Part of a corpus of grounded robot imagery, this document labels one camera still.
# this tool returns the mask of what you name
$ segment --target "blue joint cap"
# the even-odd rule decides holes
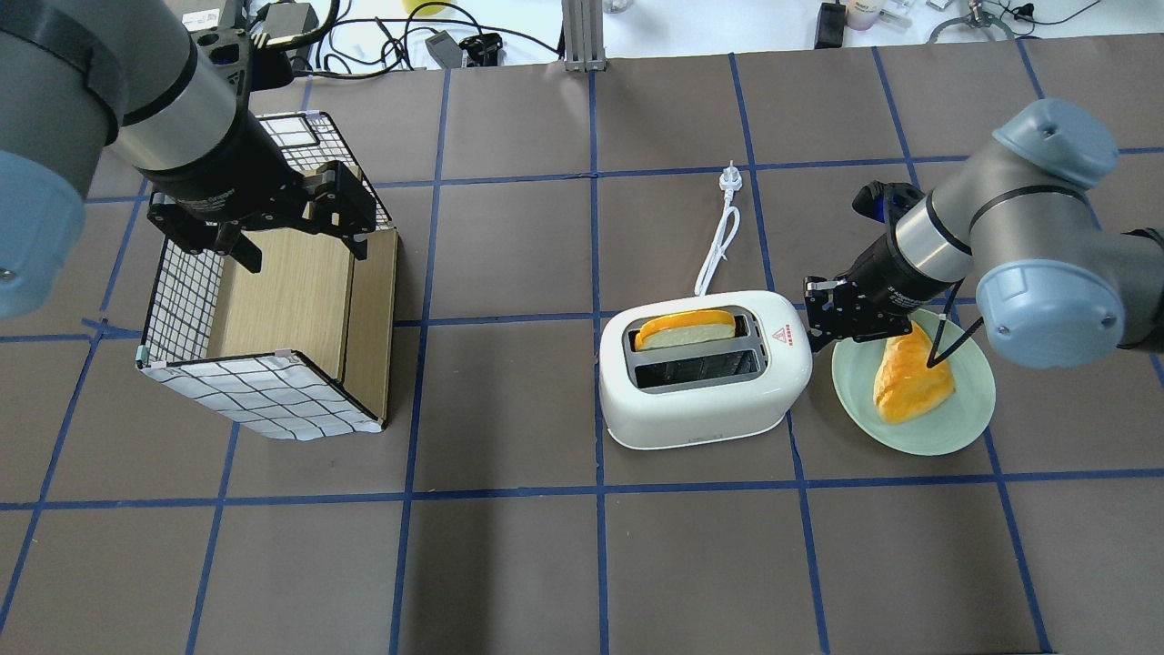
[[[978,283],[986,337],[1002,357],[1031,369],[1069,369],[1119,346],[1124,311],[1102,277],[1055,259],[996,265]]]
[[[80,194],[48,168],[0,150],[0,319],[28,313],[52,292],[80,237]]]
[[[1058,98],[1027,105],[993,134],[1012,152],[1084,188],[1099,184],[1120,157],[1102,122]]]

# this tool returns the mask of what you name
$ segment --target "white toaster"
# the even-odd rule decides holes
[[[652,318],[722,308],[736,336],[636,351]],[[808,385],[812,355],[796,307],[771,291],[666,300],[618,313],[602,332],[598,390],[606,429],[636,450],[737,440],[765,433]]]

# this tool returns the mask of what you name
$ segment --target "white bottle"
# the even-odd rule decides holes
[[[857,30],[865,31],[873,27],[886,0],[849,0],[845,8],[845,23]]]

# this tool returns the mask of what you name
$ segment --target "white label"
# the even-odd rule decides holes
[[[206,9],[205,12],[190,12],[189,14],[182,15],[182,24],[186,26],[187,31],[198,31],[199,29],[210,29],[212,27],[218,27],[218,19],[221,15],[221,9]]]

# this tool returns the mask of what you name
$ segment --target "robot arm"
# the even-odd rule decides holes
[[[881,193],[886,235],[836,278],[805,278],[814,350],[908,333],[909,312],[973,270],[987,339],[1012,362],[1048,369],[1116,348],[1164,351],[1164,228],[1101,232],[1086,201],[1116,156],[1099,121],[1046,99],[928,195],[892,185]]]
[[[247,108],[253,88],[291,80],[288,44],[269,45],[191,35],[161,0],[0,0],[0,318],[48,297],[106,144],[154,183],[149,219],[187,251],[257,271],[242,230],[293,227],[367,256],[375,200],[359,177],[292,170]]]

